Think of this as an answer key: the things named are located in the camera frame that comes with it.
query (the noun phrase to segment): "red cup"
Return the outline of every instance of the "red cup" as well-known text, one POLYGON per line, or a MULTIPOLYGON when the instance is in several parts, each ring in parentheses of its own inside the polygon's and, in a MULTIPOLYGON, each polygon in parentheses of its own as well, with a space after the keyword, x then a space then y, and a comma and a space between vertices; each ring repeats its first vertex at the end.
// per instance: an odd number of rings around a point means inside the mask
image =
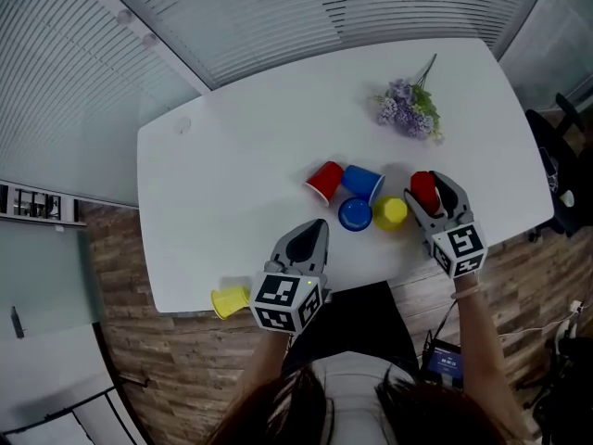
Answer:
POLYGON ((344 170, 335 161, 326 161, 303 185, 311 188, 322 198, 323 204, 329 206, 343 174, 344 170))
POLYGON ((410 180, 410 191, 428 214, 436 214, 441 207, 432 173, 415 172, 410 180))

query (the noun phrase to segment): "black pants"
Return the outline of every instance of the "black pants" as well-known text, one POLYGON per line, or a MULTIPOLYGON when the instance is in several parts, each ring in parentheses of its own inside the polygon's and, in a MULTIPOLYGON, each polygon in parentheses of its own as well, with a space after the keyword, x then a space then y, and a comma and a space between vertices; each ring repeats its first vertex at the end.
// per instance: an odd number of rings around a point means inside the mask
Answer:
POLYGON ((410 333, 387 282, 334 293, 288 351, 283 375, 344 351, 382 358, 411 375, 418 372, 410 333))

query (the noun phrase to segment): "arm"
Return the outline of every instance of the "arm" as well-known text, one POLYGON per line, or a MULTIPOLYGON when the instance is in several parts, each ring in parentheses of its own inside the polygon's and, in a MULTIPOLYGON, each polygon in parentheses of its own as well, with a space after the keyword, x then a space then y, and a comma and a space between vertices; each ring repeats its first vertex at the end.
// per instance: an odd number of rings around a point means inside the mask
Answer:
POLYGON ((280 376, 289 335, 276 331, 265 331, 249 365, 239 377, 233 402, 240 401, 259 386, 280 376))
MULTIPOLYGON (((475 286, 473 274, 455 279, 458 292, 475 286)), ((505 376, 498 333, 482 293, 458 300, 460 309, 463 388, 489 415, 519 439, 530 439, 522 411, 505 376)))

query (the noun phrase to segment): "wristband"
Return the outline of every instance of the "wristband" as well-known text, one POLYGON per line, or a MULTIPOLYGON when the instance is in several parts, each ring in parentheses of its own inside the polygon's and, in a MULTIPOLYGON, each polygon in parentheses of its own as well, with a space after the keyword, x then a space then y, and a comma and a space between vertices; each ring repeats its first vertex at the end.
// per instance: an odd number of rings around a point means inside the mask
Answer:
POLYGON ((461 292, 455 292, 451 294, 451 298, 454 300, 465 299, 465 297, 469 297, 474 293, 478 293, 481 291, 482 288, 480 286, 473 286, 472 288, 468 288, 466 290, 462 290, 461 292))

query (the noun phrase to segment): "yellow cup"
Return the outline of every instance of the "yellow cup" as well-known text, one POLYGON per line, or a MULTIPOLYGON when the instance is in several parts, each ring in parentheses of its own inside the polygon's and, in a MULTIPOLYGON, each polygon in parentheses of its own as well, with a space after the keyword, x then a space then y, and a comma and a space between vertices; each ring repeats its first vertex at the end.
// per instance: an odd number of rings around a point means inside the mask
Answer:
POLYGON ((221 320, 226 320, 237 310, 249 305, 249 293, 249 289, 244 286, 212 290, 210 297, 214 311, 221 320))
POLYGON ((384 231, 396 230, 408 216, 408 205, 398 197, 382 197, 372 208, 372 220, 384 231))

